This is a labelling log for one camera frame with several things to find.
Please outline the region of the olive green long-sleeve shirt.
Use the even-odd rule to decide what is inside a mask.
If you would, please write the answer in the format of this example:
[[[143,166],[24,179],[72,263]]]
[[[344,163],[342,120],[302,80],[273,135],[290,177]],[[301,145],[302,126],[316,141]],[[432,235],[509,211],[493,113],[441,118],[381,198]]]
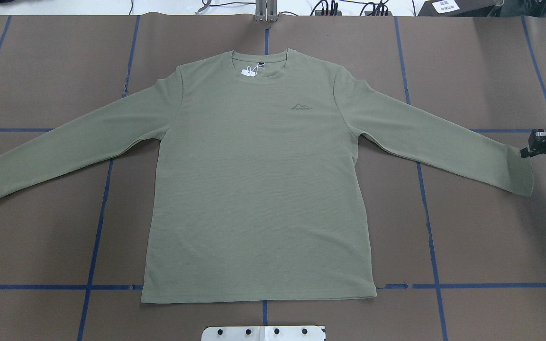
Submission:
[[[261,65],[244,76],[247,65]],[[0,198],[159,141],[143,304],[377,296],[358,139],[518,196],[519,149],[288,48],[229,51],[0,155]]]

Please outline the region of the white metal base plate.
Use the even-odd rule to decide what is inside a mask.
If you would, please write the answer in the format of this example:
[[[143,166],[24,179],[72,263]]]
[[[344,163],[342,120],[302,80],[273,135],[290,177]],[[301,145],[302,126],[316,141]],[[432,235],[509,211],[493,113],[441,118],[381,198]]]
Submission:
[[[205,328],[202,341],[326,341],[324,326],[211,326]]]

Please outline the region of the aluminium frame post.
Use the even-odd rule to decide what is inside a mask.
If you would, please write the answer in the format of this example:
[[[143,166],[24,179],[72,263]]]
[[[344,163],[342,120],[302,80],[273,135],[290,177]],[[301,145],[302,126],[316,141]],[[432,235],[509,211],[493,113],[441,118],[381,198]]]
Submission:
[[[276,22],[279,18],[277,0],[254,0],[256,22]]]

